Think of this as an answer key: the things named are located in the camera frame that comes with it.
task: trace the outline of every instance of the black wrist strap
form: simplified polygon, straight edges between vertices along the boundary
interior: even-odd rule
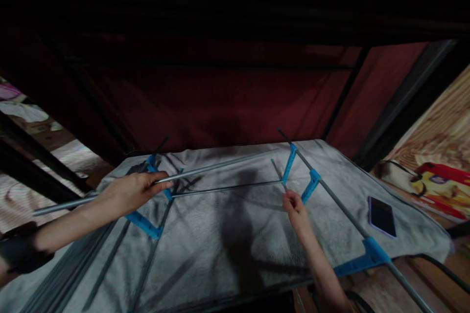
[[[38,251],[33,244],[39,230],[35,222],[26,223],[5,233],[0,239],[0,256],[7,262],[9,273],[30,273],[54,258],[54,253]]]

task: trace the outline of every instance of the finger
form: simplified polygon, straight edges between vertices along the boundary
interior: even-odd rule
[[[152,197],[153,195],[160,193],[161,191],[170,187],[173,187],[173,182],[171,181],[157,183],[149,188],[148,193]]]
[[[283,196],[282,196],[282,207],[287,211],[287,212],[291,212],[294,210],[294,207],[292,206],[292,202],[289,198],[289,196],[284,193]]]
[[[302,202],[302,198],[299,196],[299,194],[288,190],[286,195],[290,199],[292,206],[297,212],[299,212],[304,207],[304,203]]]
[[[168,173],[166,171],[157,171],[154,173],[145,173],[141,175],[145,175],[145,180],[148,182],[148,186],[151,186],[152,183],[156,181],[160,181],[161,179],[168,177]]]

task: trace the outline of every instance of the black phone screen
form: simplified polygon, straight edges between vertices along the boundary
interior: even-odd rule
[[[393,220],[393,209],[387,203],[370,197],[370,222],[373,226],[383,232],[396,237],[395,222]]]

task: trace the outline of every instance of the purple phone case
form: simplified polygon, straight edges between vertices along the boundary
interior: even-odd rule
[[[375,230],[380,231],[380,232],[383,233],[384,235],[387,235],[387,236],[390,237],[390,238],[396,239],[396,238],[397,238],[396,236],[392,236],[392,235],[390,235],[388,232],[385,232],[385,231],[382,230],[381,228],[378,228],[377,226],[374,226],[374,224],[372,224],[372,201],[371,201],[372,198],[374,198],[374,197],[371,197],[371,196],[367,197],[367,201],[368,201],[368,203],[369,203],[369,216],[368,216],[368,218],[369,218],[369,221],[368,221],[368,222],[369,222],[369,225],[372,226]],[[393,208],[392,208],[392,217],[393,217],[393,219],[394,219],[394,220],[393,220],[393,227],[395,228],[395,233],[396,233],[396,232],[397,232],[397,228],[395,227],[395,216],[393,215]]]

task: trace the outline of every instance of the hand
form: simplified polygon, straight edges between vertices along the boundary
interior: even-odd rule
[[[113,218],[120,218],[139,209],[157,193],[170,188],[173,183],[153,183],[168,177],[165,171],[130,174],[113,180],[92,203],[107,204]]]
[[[302,199],[297,193],[288,190],[282,196],[282,207],[288,212],[290,223],[300,243],[305,246],[309,239],[315,238],[315,233]]]

